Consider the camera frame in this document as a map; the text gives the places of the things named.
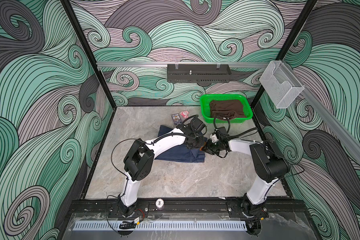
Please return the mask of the dark blue denim jeans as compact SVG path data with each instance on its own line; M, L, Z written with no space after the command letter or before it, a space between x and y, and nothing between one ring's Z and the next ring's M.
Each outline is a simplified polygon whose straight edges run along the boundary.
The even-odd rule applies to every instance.
M160 135L149 141L150 149L154 153L155 160L171 161L179 163L203 163L206 154L201 149L188 149L184 145L186 138L189 138L193 130L160 126Z

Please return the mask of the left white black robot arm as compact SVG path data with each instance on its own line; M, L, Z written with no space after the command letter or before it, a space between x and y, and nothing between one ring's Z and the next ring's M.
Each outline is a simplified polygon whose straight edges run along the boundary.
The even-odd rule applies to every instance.
M185 145L188 149L199 149L204 145L206 132L206 124L198 115L193 115L155 139L133 139L134 142L123 160L124 170L118 170L126 180L118 196L117 212L124 217L134 213L141 181L151 172L154 160L159 155L180 145Z

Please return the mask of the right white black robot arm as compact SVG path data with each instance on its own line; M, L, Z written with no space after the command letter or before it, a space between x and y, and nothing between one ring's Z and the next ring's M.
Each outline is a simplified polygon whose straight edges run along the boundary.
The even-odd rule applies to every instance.
M265 210L267 195L271 188L290 171L290 164L272 141L245 139L251 132L256 131L256 128L230 135L231 122L229 119L225 120L228 122L228 128L218 128L216 119L213 120L215 130L201 150L221 159L230 152L246 154L252 158L257 176L251 188L243 196L240 207L247 218L265 218L268 215Z

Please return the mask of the brown folded trousers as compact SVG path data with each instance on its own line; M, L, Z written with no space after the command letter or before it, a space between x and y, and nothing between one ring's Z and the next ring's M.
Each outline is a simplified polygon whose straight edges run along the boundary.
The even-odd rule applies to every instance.
M212 118L221 120L247 117L244 113L244 106L239 100L213 100L210 102L210 114Z

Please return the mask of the blue playing card box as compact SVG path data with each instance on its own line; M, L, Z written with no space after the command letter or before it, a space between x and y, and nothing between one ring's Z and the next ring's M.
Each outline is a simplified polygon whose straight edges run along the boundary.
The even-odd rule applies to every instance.
M172 114L171 117L176 126L180 125L183 121L180 114Z

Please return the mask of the pink plush toy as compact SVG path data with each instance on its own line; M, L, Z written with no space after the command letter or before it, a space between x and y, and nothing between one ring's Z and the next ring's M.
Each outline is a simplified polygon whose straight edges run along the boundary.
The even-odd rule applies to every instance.
M183 119L186 119L189 117L189 112L188 111L181 111L180 115Z

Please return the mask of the green plastic basket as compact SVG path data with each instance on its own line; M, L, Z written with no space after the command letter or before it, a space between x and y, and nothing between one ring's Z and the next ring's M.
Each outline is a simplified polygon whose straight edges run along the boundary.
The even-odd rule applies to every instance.
M201 111L207 123L244 123L253 111L246 97L236 94L212 94L200 97Z

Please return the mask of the round silver knob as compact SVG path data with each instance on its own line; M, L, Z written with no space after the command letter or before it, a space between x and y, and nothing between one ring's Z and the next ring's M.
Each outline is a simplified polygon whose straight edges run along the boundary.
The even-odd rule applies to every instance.
M164 200L163 199L157 199L156 200L156 207L158 209L161 209L164 206Z

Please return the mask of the black perforated wall shelf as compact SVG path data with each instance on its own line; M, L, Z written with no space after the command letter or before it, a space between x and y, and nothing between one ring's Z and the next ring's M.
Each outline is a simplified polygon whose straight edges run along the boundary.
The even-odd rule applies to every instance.
M229 65L175 65L167 66L169 83L196 83L207 85L212 83L228 83L232 78Z

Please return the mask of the clear plastic wall bin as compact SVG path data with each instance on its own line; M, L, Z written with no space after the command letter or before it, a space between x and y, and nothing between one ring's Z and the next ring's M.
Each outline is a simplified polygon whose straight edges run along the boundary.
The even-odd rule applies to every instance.
M305 89L290 65L283 61L271 61L260 83L277 109L288 108Z

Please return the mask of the aluminium back wall rail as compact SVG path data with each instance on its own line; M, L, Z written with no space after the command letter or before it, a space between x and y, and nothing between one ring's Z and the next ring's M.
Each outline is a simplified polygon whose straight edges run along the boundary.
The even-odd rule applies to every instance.
M144 62L144 61L111 61L96 62L98 68L165 68L168 65L229 65L230 68L266 68L269 62Z

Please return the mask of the aluminium wall rail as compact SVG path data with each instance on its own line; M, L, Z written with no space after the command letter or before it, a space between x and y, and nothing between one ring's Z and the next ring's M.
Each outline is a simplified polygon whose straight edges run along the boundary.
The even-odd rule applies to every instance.
M168 65L229 65L230 68L266 68L269 62L144 62L144 61L111 61L96 62L98 68L165 68Z
M289 72L304 85L303 95L360 165L360 65L326 62L315 72L301 65Z

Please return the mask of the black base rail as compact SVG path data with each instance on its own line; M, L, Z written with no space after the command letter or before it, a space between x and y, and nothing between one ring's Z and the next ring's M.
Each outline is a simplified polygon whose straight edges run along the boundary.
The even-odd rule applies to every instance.
M164 198L164 206L156 206L154 198L139 198L128 209L115 198L104 200L76 200L71 203L68 213L101 214L111 218L143 216L154 218L159 214L222 214L230 218L264 217L270 213L304 212L303 201L286 197L269 197L260 207L248 207L242 198Z

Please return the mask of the aluminium right wall rail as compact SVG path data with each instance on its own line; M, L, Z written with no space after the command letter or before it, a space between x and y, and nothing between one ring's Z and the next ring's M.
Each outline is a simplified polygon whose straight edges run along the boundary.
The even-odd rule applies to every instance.
M301 65L289 72L304 85L303 95L360 165L360 65L326 62L315 72Z

